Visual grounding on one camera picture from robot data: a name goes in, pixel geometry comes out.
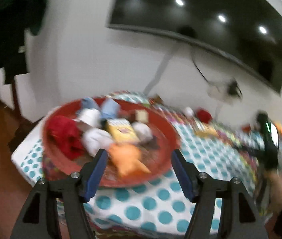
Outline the person's right hand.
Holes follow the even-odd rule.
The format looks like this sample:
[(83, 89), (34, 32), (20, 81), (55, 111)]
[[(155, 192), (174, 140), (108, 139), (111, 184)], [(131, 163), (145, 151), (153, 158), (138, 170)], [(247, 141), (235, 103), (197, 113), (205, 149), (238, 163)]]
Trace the person's right hand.
[(269, 208), (276, 214), (282, 211), (282, 173), (277, 170), (266, 170), (264, 177), (270, 184)]

